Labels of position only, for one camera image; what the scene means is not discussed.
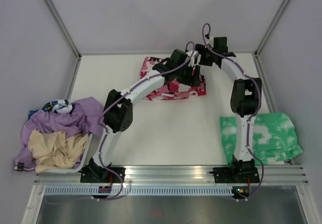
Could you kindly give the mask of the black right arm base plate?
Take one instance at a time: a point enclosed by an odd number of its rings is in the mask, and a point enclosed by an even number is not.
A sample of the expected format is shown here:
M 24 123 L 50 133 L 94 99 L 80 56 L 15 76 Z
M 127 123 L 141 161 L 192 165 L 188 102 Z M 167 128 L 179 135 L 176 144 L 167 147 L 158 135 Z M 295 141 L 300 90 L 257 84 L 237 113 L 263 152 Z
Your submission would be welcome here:
M 250 183 L 260 182 L 257 168 L 248 173 L 234 173 L 230 167 L 216 167 L 209 173 L 213 174 L 215 183 L 219 184 L 247 184 L 249 181 Z

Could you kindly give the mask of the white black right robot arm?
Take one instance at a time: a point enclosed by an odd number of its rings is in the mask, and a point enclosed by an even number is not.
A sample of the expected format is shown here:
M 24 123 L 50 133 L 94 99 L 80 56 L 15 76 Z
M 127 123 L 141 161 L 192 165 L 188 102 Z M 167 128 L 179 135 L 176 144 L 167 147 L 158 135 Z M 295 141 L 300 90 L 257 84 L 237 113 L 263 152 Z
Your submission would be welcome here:
M 226 37 L 203 36 L 204 44 L 197 44 L 200 65 L 216 64 L 233 82 L 230 107 L 235 114 L 236 146 L 229 164 L 229 175 L 236 182 L 256 173 L 253 154 L 253 126 L 261 108 L 262 81 L 246 74 L 236 55 L 228 51 Z

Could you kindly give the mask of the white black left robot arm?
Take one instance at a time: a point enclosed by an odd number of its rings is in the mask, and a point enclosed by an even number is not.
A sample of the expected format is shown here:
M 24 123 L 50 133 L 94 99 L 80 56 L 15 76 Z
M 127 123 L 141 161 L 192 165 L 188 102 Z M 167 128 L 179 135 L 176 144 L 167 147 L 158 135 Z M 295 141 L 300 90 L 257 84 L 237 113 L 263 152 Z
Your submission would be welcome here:
M 119 137 L 133 122 L 133 109 L 151 92 L 161 88 L 168 82 L 190 80 L 194 76 L 194 65 L 198 58 L 196 50 L 184 52 L 176 49 L 170 57 L 156 63 L 150 72 L 132 86 L 108 93 L 105 108 L 99 123 L 103 127 L 98 149 L 90 159 L 88 167 L 92 177 L 98 182 L 105 182 L 110 175 L 108 166 Z

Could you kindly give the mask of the purple trousers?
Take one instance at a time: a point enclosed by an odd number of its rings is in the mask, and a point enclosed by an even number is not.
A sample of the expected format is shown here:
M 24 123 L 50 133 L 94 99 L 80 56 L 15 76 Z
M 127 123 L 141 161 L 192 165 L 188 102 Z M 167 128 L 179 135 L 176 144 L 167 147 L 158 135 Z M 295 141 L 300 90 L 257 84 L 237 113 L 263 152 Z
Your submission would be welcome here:
M 78 133 L 102 136 L 103 127 L 98 124 L 103 113 L 103 105 L 93 97 L 76 100 L 72 103 L 71 113 L 57 114 L 44 112 L 41 109 L 30 111 L 29 118 L 21 131 L 21 142 L 23 149 L 15 159 L 14 170 L 33 171 L 36 161 L 28 149 L 28 142 L 33 130 L 40 133 L 53 133 L 65 131 L 66 137 L 71 137 Z

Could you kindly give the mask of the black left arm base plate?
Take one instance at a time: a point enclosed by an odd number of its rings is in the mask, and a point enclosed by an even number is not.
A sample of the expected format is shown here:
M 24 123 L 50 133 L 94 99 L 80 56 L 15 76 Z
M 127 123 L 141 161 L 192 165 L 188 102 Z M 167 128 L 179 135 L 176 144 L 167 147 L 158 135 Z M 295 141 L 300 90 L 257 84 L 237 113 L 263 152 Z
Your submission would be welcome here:
M 125 178 L 125 168 L 113 167 L 112 173 L 106 169 L 93 170 L 89 166 L 82 168 L 80 182 L 81 183 L 121 183 Z

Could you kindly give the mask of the pink camouflage trousers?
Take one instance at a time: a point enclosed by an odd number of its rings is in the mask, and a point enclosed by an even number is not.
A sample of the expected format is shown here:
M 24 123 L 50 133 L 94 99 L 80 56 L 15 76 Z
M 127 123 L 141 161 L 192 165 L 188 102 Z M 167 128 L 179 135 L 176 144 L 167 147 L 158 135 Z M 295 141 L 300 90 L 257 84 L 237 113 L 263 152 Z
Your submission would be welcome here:
M 139 79 L 145 77 L 152 67 L 160 63 L 162 58 L 147 56 L 142 64 Z M 185 100 L 188 98 L 205 96 L 206 95 L 206 80 L 203 75 L 199 75 L 200 86 L 192 87 L 182 83 L 179 83 L 176 79 L 167 83 L 165 86 L 158 88 L 155 91 L 149 93 L 145 100 L 149 101 L 161 101 L 161 100 Z

